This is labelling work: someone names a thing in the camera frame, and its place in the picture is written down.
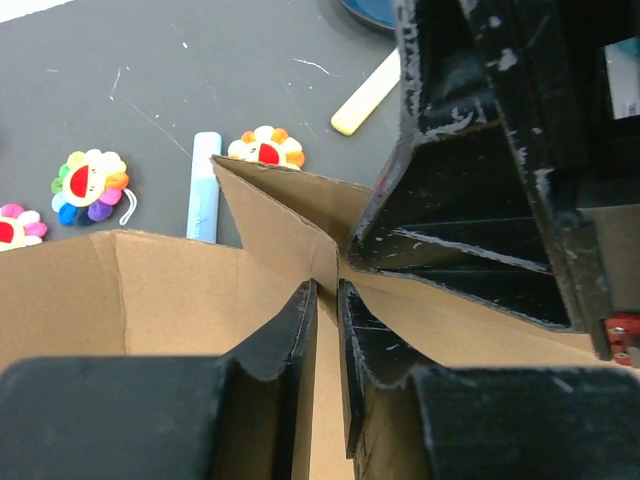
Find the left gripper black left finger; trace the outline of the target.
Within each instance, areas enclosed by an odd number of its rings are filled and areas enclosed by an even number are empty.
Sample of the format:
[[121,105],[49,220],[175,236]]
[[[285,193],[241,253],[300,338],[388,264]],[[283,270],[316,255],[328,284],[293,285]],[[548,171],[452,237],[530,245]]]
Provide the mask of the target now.
[[40,357],[1,377],[5,479],[305,479],[318,286],[221,356]]

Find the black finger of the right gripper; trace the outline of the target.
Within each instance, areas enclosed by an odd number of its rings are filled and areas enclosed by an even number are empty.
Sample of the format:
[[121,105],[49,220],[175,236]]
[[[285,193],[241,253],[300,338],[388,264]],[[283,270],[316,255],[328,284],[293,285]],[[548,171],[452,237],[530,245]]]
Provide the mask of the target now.
[[608,92],[562,1],[400,1],[400,136],[346,243],[418,280],[613,353],[594,229],[575,206]]

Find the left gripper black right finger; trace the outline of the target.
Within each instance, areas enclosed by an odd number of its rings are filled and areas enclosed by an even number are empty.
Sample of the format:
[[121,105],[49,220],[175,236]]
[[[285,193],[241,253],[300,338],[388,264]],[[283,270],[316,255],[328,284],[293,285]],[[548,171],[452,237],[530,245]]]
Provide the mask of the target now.
[[448,368],[338,287],[359,479],[635,479],[639,382],[611,368]]

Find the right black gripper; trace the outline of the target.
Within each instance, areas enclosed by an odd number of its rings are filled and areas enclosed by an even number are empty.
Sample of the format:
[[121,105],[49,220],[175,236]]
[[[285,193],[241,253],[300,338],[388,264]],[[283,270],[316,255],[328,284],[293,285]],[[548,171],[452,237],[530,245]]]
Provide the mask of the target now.
[[616,114],[612,81],[639,84],[639,67],[608,62],[638,42],[636,1],[557,1],[549,43],[549,194],[559,252],[557,320],[608,320],[639,311],[639,117]]

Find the brown cardboard box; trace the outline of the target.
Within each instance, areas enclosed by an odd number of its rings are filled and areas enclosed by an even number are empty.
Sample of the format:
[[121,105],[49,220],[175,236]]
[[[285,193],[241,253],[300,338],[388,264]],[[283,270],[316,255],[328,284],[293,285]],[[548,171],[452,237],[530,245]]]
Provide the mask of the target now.
[[240,249],[131,230],[96,232],[1,257],[1,377],[40,357],[221,356],[318,286],[310,472],[359,479],[345,443],[338,287],[448,368],[611,368],[587,339],[553,334],[412,280],[351,270],[337,244],[367,197],[305,173],[216,163]]

